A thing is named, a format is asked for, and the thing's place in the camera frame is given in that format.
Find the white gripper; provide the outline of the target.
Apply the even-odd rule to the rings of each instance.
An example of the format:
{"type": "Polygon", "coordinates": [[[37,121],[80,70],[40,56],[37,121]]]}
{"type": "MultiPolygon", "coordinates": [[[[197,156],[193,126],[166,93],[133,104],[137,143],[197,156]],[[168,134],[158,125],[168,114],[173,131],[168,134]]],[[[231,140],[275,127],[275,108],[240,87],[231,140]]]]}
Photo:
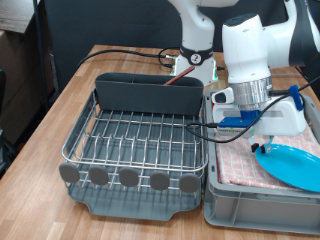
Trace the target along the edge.
{"type": "MultiPolygon", "coordinates": [[[[240,111],[234,104],[213,105],[213,122],[218,124],[221,135],[238,134],[247,128],[254,119],[261,114],[257,122],[249,128],[249,135],[264,135],[267,142],[262,146],[263,153],[272,151],[274,136],[298,136],[306,128],[304,112],[298,110],[291,97],[281,100],[271,106],[266,112],[263,110],[268,102],[260,105],[260,110],[240,111]]],[[[248,138],[253,153],[259,148],[259,143],[254,137],[248,138]]]]}

